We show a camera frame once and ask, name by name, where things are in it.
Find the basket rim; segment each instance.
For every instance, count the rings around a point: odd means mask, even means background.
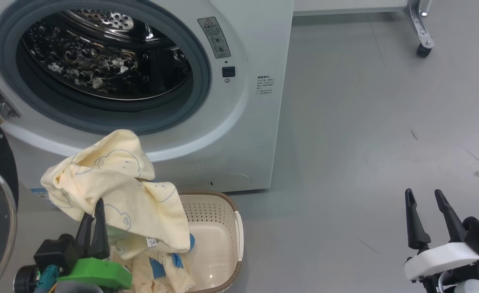
[[[234,204],[232,199],[230,197],[228,197],[227,195],[225,195],[224,193],[221,193],[221,192],[217,192],[217,191],[184,191],[184,192],[179,193],[179,195],[180,196],[184,196],[184,195],[185,196],[187,196],[187,195],[213,195],[213,196],[220,197],[220,198],[226,200],[228,202],[228,204],[230,204],[230,206],[232,207],[232,210],[234,211],[234,213],[236,213],[238,211],[237,208],[236,208],[236,204]],[[234,269],[234,272],[232,273],[232,276],[230,276],[230,278],[228,278],[228,280],[226,280],[226,282],[224,282],[223,284],[221,284],[217,287],[214,287],[214,288],[192,291],[191,293],[218,293],[218,292],[221,292],[221,291],[225,291],[236,280],[237,276],[239,275],[239,271],[241,270],[241,265],[242,264],[243,264],[243,261],[238,261],[237,262],[236,268]]]

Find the cloth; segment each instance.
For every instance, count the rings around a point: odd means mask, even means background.
[[[154,180],[154,168],[138,137],[117,130],[73,157],[49,168],[41,183],[50,200],[80,221],[94,215],[103,198],[109,244],[123,259],[147,247],[155,238],[161,252],[187,252],[189,226],[178,192],[169,182]]]
[[[120,263],[133,274],[130,293],[185,293],[195,291],[195,282],[187,265],[186,254],[177,254],[184,263],[177,267],[173,255],[148,249],[130,260],[112,254],[111,261]]]

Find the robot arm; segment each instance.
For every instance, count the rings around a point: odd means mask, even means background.
[[[416,212],[413,192],[405,191],[408,245],[418,250],[404,263],[406,278],[422,283],[427,293],[479,293],[479,220],[468,217],[462,224],[442,191],[435,190],[435,198],[450,240],[429,249],[431,238]],[[451,285],[455,286],[444,290],[444,286]]]

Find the green plastic part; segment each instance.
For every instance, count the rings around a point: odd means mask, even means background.
[[[57,279],[57,282],[60,281],[75,281],[112,289],[129,289],[133,285],[133,275],[115,262],[97,258],[80,258],[68,276]]]

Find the metal leg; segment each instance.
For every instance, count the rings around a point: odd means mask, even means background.
[[[422,19],[420,18],[422,12],[425,13],[425,15],[429,13],[429,6],[431,6],[431,0],[409,0],[407,2],[407,7],[404,10],[405,17],[420,40],[420,46],[418,46],[418,49],[416,50],[416,54],[420,57],[427,57],[435,47],[433,39],[427,32],[422,23]]]

